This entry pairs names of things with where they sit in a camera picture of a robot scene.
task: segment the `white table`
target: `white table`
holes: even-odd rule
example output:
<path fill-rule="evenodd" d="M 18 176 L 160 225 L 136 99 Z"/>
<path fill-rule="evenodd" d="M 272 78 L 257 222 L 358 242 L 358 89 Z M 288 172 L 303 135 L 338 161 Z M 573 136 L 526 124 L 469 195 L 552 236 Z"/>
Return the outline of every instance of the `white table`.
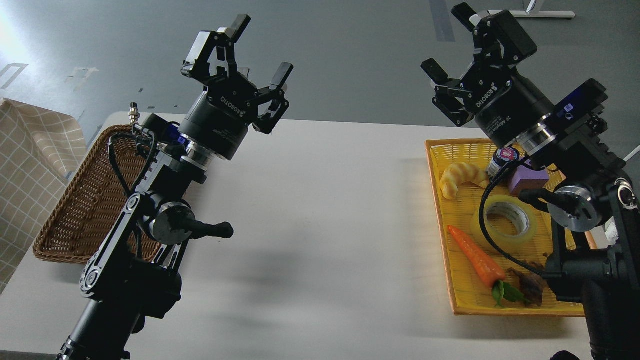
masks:
<path fill-rule="evenodd" d="M 234 237 L 189 244 L 182 300 L 131 336 L 132 358 L 590 359 L 583 318 L 452 314 L 424 141 L 463 137 L 484 135 L 299 120 L 252 131 L 186 196 Z M 0 349 L 57 353 L 86 304 L 81 268 L 29 253 L 0 296 Z"/>

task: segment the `wicker basket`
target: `wicker basket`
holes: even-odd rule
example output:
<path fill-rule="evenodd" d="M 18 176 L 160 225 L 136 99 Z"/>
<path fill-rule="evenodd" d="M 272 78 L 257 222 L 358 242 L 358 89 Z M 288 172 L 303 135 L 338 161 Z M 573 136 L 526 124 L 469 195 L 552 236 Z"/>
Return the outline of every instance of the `wicker basket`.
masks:
<path fill-rule="evenodd" d="M 476 275 L 471 263 L 464 253 L 455 244 L 449 233 L 445 231 L 447 225 L 453 225 L 466 233 L 470 233 L 470 221 L 480 206 L 480 199 L 484 189 L 478 186 L 461 186 L 455 200 L 447 200 L 442 196 L 439 187 L 442 174 L 451 163 L 472 163 L 486 168 L 489 160 L 496 151 L 496 146 L 489 139 L 453 139 L 453 140 L 428 140 L 425 143 L 427 159 L 431 171 L 431 184 L 436 203 L 440 236 L 442 239 L 442 252 L 444 255 L 445 269 L 447 273 L 447 285 L 449 299 L 454 314 L 457 315 L 495 315 L 495 316 L 584 316 L 581 304 L 559 302 L 549 288 L 545 288 L 543 303 L 538 308 L 528 308 L 522 303 L 503 301 L 506 308 L 495 307 L 495 300 L 491 290 L 482 284 Z M 549 182 L 545 186 L 553 190 L 561 181 L 559 172 L 549 172 Z M 510 195 L 504 184 L 498 185 L 492 195 Z M 553 252 L 551 237 L 551 221 L 546 213 L 533 210 L 538 223 L 538 232 L 533 241 L 518 252 L 517 258 L 527 261 L 536 261 L 544 264 L 546 259 L 543 253 Z M 567 246 L 571 248 L 575 244 L 568 234 Z M 526 272 L 500 255 L 492 255 L 503 269 L 510 267 Z M 518 285 L 518 279 L 513 274 L 507 274 L 507 280 L 513 286 Z"/>
<path fill-rule="evenodd" d="M 107 143 L 111 135 L 130 130 L 126 125 L 111 126 L 98 137 L 36 238 L 36 258 L 80 264 L 98 250 L 127 200 L 109 163 Z M 131 187 L 145 160 L 136 155 L 136 144 L 130 139 L 117 141 L 114 150 L 122 175 Z M 129 245 L 136 251 L 133 235 Z M 151 260 L 159 248 L 158 242 L 143 235 L 142 253 L 146 260 Z"/>

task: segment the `toy croissant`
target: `toy croissant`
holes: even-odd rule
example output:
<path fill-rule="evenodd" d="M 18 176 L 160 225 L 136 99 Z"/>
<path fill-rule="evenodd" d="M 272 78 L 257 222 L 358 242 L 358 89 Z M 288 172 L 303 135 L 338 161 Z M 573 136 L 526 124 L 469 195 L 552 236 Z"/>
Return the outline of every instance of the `toy croissant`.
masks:
<path fill-rule="evenodd" d="M 442 195 L 448 200 L 455 199 L 458 186 L 463 183 L 474 183 L 484 189 L 489 185 L 489 176 L 477 165 L 453 163 L 444 170 L 440 179 Z"/>

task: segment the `checkered cloth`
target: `checkered cloth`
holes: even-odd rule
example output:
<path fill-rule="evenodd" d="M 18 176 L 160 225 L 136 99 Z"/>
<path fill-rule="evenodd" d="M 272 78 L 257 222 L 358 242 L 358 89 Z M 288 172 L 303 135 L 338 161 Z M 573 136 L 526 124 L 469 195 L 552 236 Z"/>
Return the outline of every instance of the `checkered cloth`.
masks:
<path fill-rule="evenodd" d="M 85 154 L 74 118 L 0 99 L 0 293 Z"/>

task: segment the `purple block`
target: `purple block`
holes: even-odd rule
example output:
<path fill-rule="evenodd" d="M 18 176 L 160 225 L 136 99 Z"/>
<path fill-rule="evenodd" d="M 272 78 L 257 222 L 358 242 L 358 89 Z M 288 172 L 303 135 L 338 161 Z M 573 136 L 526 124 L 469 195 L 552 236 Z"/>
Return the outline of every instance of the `purple block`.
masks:
<path fill-rule="evenodd" d="M 543 188 L 547 181 L 549 181 L 549 174 L 546 170 L 535 171 L 520 166 L 509 178 L 509 192 L 518 196 L 524 189 Z"/>

